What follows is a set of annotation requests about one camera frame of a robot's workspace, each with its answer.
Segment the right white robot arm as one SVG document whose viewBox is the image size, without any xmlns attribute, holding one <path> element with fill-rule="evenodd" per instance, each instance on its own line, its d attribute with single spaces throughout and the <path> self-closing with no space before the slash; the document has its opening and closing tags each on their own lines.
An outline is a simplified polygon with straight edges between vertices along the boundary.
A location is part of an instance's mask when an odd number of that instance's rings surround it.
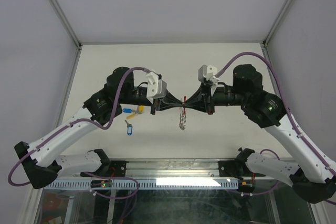
<svg viewBox="0 0 336 224">
<path fill-rule="evenodd" d="M 295 131 L 298 123 L 288 115 L 282 99 L 263 90 L 262 74 L 251 64 L 239 65 L 233 70 L 232 86 L 223 85 L 212 92 L 212 83 L 202 76 L 206 68 L 199 69 L 201 85 L 183 106 L 209 115 L 217 106 L 239 106 L 249 120 L 272 135 L 295 160 L 280 161 L 240 148 L 234 163 L 225 167 L 226 173 L 238 179 L 249 173 L 272 177 L 312 204 L 331 198 L 335 194 L 335 174 L 331 171 L 335 162 L 320 149 L 312 150 L 312 140 Z"/>
</svg>

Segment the red handled metal keyring holder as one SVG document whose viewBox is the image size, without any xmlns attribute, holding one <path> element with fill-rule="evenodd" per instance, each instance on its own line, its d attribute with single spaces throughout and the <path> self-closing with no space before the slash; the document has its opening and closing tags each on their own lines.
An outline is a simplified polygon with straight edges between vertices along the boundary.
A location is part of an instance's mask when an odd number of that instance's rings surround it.
<svg viewBox="0 0 336 224">
<path fill-rule="evenodd" d="M 184 131 L 186 129 L 186 108 L 180 107 L 179 128 Z"/>
</svg>

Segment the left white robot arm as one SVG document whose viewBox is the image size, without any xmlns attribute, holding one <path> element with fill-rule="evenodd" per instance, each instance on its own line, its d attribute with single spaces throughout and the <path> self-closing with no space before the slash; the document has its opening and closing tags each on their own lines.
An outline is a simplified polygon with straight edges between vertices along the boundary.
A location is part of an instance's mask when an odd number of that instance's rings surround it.
<svg viewBox="0 0 336 224">
<path fill-rule="evenodd" d="M 32 142 L 19 142 L 14 149 L 19 165 L 34 189 L 48 186 L 57 178 L 77 173 L 108 174 L 110 159 L 102 149 L 85 154 L 64 156 L 62 153 L 79 139 L 96 129 L 107 130 L 115 117 L 122 114 L 122 105 L 149 106 L 151 112 L 182 106 L 171 95 L 161 75 L 147 68 L 146 87 L 135 87 L 136 68 L 118 67 L 107 77 L 103 88 L 94 93 L 65 123 L 46 136 Z"/>
</svg>

